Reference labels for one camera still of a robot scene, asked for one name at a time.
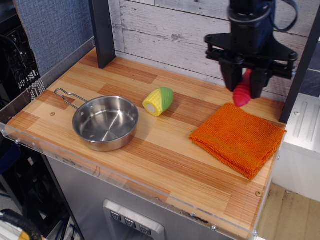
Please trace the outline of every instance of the wooden tabletop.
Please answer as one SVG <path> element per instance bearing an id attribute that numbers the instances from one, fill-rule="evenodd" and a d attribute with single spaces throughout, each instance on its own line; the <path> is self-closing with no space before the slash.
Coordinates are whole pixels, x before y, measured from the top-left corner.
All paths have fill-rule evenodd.
<path id="1" fill-rule="evenodd" d="M 172 88 L 174 100 L 155 117 L 142 102 L 159 87 Z M 134 139 L 112 152 L 88 149 L 72 127 L 76 110 L 54 93 L 57 88 L 87 100 L 107 95 L 131 100 L 139 111 Z M 68 99 L 76 106 L 83 104 Z M 189 140 L 195 129 L 229 102 L 233 102 L 232 93 L 225 87 L 125 59 L 116 58 L 99 69 L 94 49 L 8 125 L 24 133 L 12 135 L 40 152 L 94 172 L 98 168 L 99 175 L 108 178 L 123 176 L 132 191 L 150 194 L 195 221 L 245 239 L 246 231 L 254 230 L 276 157 L 248 180 Z M 242 109 L 284 128 L 278 122 L 282 108 L 283 103 L 259 98 Z"/>

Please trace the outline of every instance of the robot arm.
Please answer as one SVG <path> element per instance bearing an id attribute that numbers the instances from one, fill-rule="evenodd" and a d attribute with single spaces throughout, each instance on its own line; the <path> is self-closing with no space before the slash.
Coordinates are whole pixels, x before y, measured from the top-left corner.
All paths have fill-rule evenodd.
<path id="1" fill-rule="evenodd" d="M 298 19 L 296 3 L 283 1 L 296 11 L 294 21 L 284 29 L 274 23 L 276 0 L 230 0 L 227 15 L 231 33 L 205 37 L 207 58 L 219 62 L 225 85 L 231 92 L 242 80 L 243 69 L 252 70 L 250 93 L 253 99 L 261 96 L 271 77 L 291 79 L 295 74 L 294 62 L 298 54 L 277 42 L 273 35 L 274 28 L 287 32 Z"/>

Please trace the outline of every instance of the control button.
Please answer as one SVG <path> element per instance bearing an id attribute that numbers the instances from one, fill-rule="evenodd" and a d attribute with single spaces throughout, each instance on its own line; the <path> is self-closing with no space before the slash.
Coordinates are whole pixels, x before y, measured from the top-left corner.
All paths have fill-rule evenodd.
<path id="1" fill-rule="evenodd" d="M 140 231 L 144 234 L 151 235 L 151 230 L 145 226 L 140 225 Z"/>
<path id="2" fill-rule="evenodd" d="M 121 222 L 121 216 L 118 213 L 115 213 L 114 211 L 110 211 L 110 213 L 111 213 L 111 217 L 114 220 L 117 220 L 117 221 Z"/>
<path id="3" fill-rule="evenodd" d="M 136 228 L 136 223 L 128 218 L 124 218 L 125 224 L 127 224 L 131 228 Z"/>

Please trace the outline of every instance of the wooden floor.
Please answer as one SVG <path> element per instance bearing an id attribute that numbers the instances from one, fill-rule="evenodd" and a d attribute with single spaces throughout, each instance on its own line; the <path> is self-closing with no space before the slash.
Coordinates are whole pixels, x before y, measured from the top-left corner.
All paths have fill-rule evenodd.
<path id="1" fill-rule="evenodd" d="M 320 240 L 320 202 L 272 184 L 257 232 L 265 240 Z"/>

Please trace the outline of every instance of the orange cloth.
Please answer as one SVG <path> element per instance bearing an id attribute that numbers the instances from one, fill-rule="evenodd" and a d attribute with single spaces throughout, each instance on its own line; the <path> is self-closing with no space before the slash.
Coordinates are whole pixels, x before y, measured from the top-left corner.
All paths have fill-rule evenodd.
<path id="1" fill-rule="evenodd" d="M 226 103 L 189 137 L 252 180 L 280 146 L 285 130 Z"/>

